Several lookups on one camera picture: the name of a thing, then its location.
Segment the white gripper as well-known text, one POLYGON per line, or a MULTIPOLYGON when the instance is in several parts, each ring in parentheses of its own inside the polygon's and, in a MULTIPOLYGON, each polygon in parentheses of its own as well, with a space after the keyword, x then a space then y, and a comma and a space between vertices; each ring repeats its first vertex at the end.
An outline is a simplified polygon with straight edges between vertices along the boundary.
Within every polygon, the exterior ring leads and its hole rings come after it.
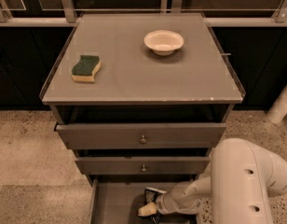
POLYGON ((157 197, 156 203, 148 203, 138 209, 139 217, 149 217, 157 211, 161 215, 172 213, 195 215, 199 211, 200 187, 195 182, 181 182, 171 191, 157 197))

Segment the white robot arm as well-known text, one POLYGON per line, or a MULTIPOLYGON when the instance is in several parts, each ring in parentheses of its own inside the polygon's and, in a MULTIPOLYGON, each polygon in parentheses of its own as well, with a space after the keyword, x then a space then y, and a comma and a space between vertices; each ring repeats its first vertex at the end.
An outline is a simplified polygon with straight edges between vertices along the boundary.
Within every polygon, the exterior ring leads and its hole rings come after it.
POLYGON ((211 173, 172 190, 147 188, 140 217, 158 223, 161 215, 197 215, 201 200, 212 199, 213 224, 273 224, 271 196, 287 193, 287 161, 240 138, 221 141, 211 156, 211 173))

